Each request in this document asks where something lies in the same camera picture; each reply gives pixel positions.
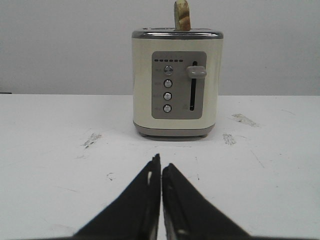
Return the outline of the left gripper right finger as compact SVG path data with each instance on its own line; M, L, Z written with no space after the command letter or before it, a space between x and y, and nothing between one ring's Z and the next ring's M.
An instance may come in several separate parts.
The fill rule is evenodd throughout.
M250 235L206 200L170 163L162 171L162 201L168 240L248 240Z

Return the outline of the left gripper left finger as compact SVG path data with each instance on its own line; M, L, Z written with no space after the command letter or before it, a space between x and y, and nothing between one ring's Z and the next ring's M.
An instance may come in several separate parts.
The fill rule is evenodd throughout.
M125 190L73 238L77 240L156 240L161 201L157 153Z

